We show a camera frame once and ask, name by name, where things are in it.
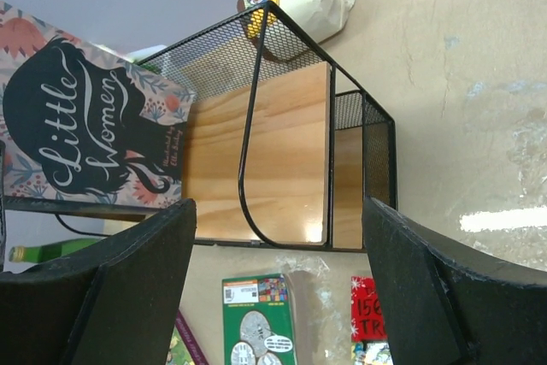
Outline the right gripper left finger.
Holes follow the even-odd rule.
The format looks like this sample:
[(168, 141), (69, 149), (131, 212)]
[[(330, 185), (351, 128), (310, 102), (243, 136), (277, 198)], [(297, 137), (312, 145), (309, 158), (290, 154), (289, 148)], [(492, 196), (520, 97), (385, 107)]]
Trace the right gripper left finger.
[(197, 230), (179, 200), (137, 225), (1, 274), (3, 364), (163, 364)]

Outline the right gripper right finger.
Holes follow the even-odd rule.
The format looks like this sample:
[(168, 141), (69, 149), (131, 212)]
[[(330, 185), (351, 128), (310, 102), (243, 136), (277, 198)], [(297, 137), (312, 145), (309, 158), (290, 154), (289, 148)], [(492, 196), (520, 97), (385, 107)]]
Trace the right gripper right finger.
[(365, 197), (364, 245), (396, 364), (544, 364), (546, 273)]

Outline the red patterned book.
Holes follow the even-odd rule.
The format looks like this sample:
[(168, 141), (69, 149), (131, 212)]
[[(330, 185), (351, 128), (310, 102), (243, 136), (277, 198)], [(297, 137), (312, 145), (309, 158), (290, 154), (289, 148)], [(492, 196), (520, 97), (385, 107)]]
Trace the red patterned book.
[(350, 332), (353, 364), (393, 364), (384, 317), (372, 277), (351, 277)]

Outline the Little Women book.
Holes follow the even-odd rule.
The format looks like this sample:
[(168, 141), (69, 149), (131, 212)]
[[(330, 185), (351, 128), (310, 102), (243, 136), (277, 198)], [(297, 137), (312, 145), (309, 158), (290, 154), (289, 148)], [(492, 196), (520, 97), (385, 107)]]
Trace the Little Women book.
[(182, 192), (196, 93), (1, 5), (3, 189), (15, 199), (160, 209)]

